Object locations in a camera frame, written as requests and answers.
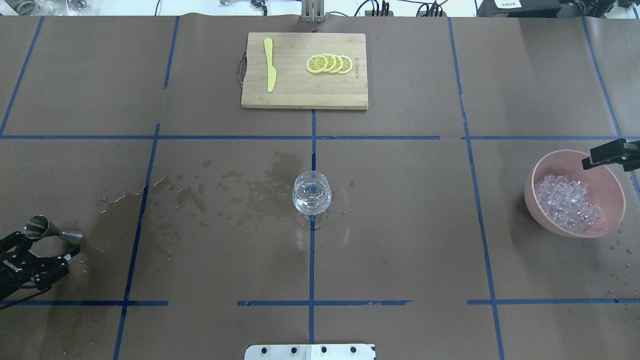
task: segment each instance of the metal bracket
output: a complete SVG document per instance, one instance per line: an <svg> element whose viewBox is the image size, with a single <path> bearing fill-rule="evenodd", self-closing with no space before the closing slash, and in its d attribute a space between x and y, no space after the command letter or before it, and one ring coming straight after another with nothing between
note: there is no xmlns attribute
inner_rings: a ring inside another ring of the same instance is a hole
<svg viewBox="0 0 640 360"><path fill-rule="evenodd" d="M244 360L375 360L371 344L252 345Z"/></svg>
<svg viewBox="0 0 640 360"><path fill-rule="evenodd" d="M302 22L324 22L324 0L302 0Z"/></svg>

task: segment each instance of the water droplet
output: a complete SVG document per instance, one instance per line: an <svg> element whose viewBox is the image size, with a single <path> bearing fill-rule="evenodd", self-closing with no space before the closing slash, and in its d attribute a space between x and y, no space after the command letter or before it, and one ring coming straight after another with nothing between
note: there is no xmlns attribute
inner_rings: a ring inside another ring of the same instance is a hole
<svg viewBox="0 0 640 360"><path fill-rule="evenodd" d="M236 172L235 170L229 170L225 175L222 175L221 177L223 179L226 179L228 177L243 177L243 176L244 176L244 172Z"/></svg>
<svg viewBox="0 0 640 360"><path fill-rule="evenodd" d="M225 192L229 192L229 187L223 183L218 183L218 188L221 188Z"/></svg>

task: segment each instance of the water spill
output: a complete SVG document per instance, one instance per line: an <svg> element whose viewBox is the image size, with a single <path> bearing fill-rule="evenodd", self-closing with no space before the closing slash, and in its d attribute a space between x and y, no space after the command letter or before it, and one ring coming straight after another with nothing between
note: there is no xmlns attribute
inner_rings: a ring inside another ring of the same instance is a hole
<svg viewBox="0 0 640 360"><path fill-rule="evenodd" d="M163 177L162 179L158 180L153 186L151 186L151 192L152 193L160 192L168 185L169 185L169 180Z"/></svg>
<svg viewBox="0 0 640 360"><path fill-rule="evenodd" d="M114 201L110 201L110 202L111 202L111 203L118 202L118 201L120 201L120 200L124 199L126 196L127 196L127 192L124 192L124 195L122 195L121 197L119 197L119 198L115 199Z"/></svg>
<svg viewBox="0 0 640 360"><path fill-rule="evenodd" d="M242 215L244 216L244 218L246 220L251 220L251 219L253 219L255 217L254 213L252 213L250 211L247 211L247 210L243 210Z"/></svg>
<svg viewBox="0 0 640 360"><path fill-rule="evenodd" d="M195 192L193 192L193 190L191 190L189 186L186 186L183 189L180 189L176 193L175 200L179 206L184 205L184 203L187 202L187 200L191 200L191 202L196 206L196 208L198 208L199 212L204 213L207 211L204 201L201 198L199 198L198 195Z"/></svg>
<svg viewBox="0 0 640 360"><path fill-rule="evenodd" d="M235 170L229 170L225 175L222 175L221 177L223 179L227 179L229 177L243 177L244 176L244 172L236 172Z"/></svg>
<svg viewBox="0 0 640 360"><path fill-rule="evenodd" d="M101 253L103 253L103 254L106 254L106 253L104 252L104 250L102 250L102 249L98 249L98 247L96 247L96 246L94 246L94 245L92 245L92 244L89 244L89 246L90 246L90 247L93 247L94 249L98 250L99 252L101 252Z"/></svg>
<svg viewBox="0 0 640 360"><path fill-rule="evenodd" d="M218 188L221 188L225 192L229 192L229 187L223 183L218 183Z"/></svg>
<svg viewBox="0 0 640 360"><path fill-rule="evenodd" d="M291 202L293 182L300 173L302 161L297 154L287 154L276 151L278 160L271 170L265 170L267 180L253 181L249 186L249 196L245 209L260 216L276 218L294 218L296 210Z"/></svg>

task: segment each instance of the table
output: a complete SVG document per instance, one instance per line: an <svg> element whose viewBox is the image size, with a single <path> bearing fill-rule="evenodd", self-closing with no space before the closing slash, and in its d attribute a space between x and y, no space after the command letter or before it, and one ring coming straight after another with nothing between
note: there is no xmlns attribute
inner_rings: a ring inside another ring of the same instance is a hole
<svg viewBox="0 0 640 360"><path fill-rule="evenodd" d="M242 109L247 33L316 30L367 35L369 109ZM627 212L597 240L549 233L522 195L550 151L640 139L640 40L618 37L640 22L3 17L9 31L1 227L40 213L86 241L52 291L0 312L3 358L640 350L636 175L611 167ZM314 166L334 198L309 231L290 192Z"/></svg>

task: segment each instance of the wooden cutting board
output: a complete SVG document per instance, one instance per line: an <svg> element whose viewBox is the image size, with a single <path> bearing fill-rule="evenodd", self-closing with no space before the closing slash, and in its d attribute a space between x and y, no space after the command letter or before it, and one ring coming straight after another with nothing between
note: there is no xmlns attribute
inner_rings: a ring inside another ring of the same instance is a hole
<svg viewBox="0 0 640 360"><path fill-rule="evenodd" d="M264 39L273 40L273 66L278 71L272 92L267 92ZM353 59L347 74L311 74L307 59L331 53ZM366 110L367 46L364 34L249 33L243 108Z"/></svg>

